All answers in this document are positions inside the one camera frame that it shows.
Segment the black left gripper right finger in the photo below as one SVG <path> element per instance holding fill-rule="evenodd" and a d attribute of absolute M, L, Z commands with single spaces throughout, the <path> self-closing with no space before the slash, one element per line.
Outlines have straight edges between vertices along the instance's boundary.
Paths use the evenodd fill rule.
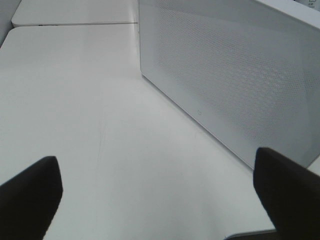
<path fill-rule="evenodd" d="M 277 151 L 256 151 L 253 186 L 283 240 L 320 238 L 320 177 Z"/>

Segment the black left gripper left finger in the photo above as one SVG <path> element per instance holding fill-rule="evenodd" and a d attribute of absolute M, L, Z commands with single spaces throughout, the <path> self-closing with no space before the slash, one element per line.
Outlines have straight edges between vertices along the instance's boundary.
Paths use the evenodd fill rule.
<path fill-rule="evenodd" d="M 0 186 L 0 238 L 42 240 L 63 196 L 58 160 L 46 156 Z"/>

